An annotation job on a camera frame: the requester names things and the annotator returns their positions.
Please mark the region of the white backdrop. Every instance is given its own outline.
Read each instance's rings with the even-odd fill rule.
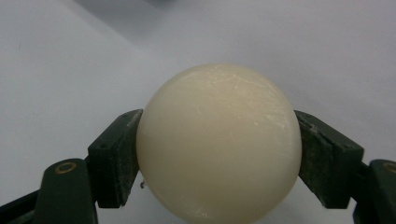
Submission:
[[[295,109],[396,160],[393,0],[75,0],[0,3],[0,204],[143,108],[176,73],[237,63],[265,74]],[[353,223],[298,181],[258,223]],[[100,223],[183,223],[138,185]]]

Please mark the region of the white surface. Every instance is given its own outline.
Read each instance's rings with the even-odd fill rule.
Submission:
[[[149,189],[190,223],[252,223],[290,192],[300,127],[284,94],[234,64],[194,66],[149,100],[136,151]]]
[[[364,146],[365,161],[396,160],[395,1],[0,4],[0,204],[38,189],[56,161],[84,158],[116,116],[202,63],[260,71],[294,108]],[[258,223],[352,223],[351,212],[321,208],[299,181]],[[124,208],[98,213],[101,223],[182,223],[137,185]]]

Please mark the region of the round white object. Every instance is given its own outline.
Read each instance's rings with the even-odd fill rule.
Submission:
[[[289,193],[302,156],[286,97],[233,64],[201,65],[168,80],[143,113],[136,146],[150,190],[189,223],[260,219]]]

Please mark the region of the white ball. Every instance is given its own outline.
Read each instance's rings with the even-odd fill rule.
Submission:
[[[137,131],[148,187],[189,223],[250,223],[289,193],[301,162],[288,100],[245,67],[209,64],[168,80]]]

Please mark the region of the dark object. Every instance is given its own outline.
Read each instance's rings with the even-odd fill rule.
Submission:
[[[88,147],[88,167],[95,197],[101,208],[126,204],[136,178],[135,136],[143,110],[119,116]]]
[[[46,170],[33,217],[33,224],[41,223],[97,223],[84,160],[60,161]]]
[[[125,205],[139,169],[135,135],[142,113],[119,116],[89,146],[85,161],[52,165],[38,199],[35,191],[0,207],[0,223],[97,223],[96,201],[105,208]],[[356,224],[396,223],[396,163],[367,166],[362,147],[309,114],[296,111],[296,116],[303,142],[300,178],[323,206],[346,208],[352,197]]]

